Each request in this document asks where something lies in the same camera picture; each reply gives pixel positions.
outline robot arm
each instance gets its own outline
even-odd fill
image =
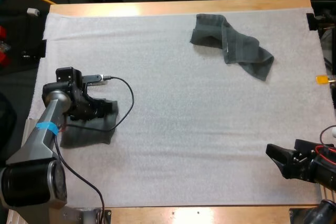
[[[104,117],[112,110],[112,102],[87,95],[87,85],[103,82],[102,75],[82,77],[80,71],[70,67],[57,69],[56,76],[57,82],[43,87],[46,109],[36,127],[0,171],[0,199],[4,207],[17,211],[31,224],[93,224],[100,210],[65,207],[65,172],[52,148],[65,115],[74,120]]]
[[[336,190],[336,150],[333,144],[296,139],[294,150],[268,144],[266,154],[286,179],[296,178]],[[334,224],[336,204],[322,200],[315,208],[290,209],[291,224]]]

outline wooden table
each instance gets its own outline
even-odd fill
[[[310,0],[215,0],[72,4],[52,5],[50,12],[76,17],[118,17],[301,7],[311,7]],[[323,189],[322,194],[324,197],[332,199],[332,194],[329,191]],[[112,211],[112,224],[284,224],[290,223],[288,210],[291,207],[312,206],[136,207],[109,209]],[[7,224],[24,223],[16,212],[9,212]]]

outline crumpled towel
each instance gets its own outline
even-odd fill
[[[223,15],[197,14],[190,42],[223,49],[226,64],[238,63],[250,75],[266,80],[274,56],[256,38],[237,32]]]

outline red wire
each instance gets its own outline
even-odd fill
[[[327,161],[327,162],[329,162],[329,163],[331,163],[331,164],[333,164],[333,165],[336,165],[335,162],[331,161],[330,159],[328,159],[327,157],[325,157],[324,155],[322,155],[321,153],[319,153],[319,149],[320,149],[320,148],[323,148],[323,145],[317,145],[317,146],[315,147],[315,151],[316,151],[316,153],[317,153],[318,155],[320,155],[325,161]],[[328,148],[328,150],[330,150],[331,152],[336,153],[336,150],[335,150],[335,149]]]

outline gray cloth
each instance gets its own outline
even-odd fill
[[[223,15],[197,14],[190,42],[223,49],[226,64],[238,63],[250,75],[265,81],[274,61],[256,38],[237,32]]]
[[[90,121],[78,120],[72,121],[68,117],[68,123],[75,124],[78,126],[89,127],[100,130],[108,130],[115,126],[118,115],[118,102],[112,102],[112,113],[106,115],[103,118],[95,118]],[[78,148],[89,146],[92,144],[110,144],[111,138],[114,134],[114,130],[109,132],[99,132],[92,130],[79,129],[75,127],[67,127],[62,133],[61,147],[63,148]]]

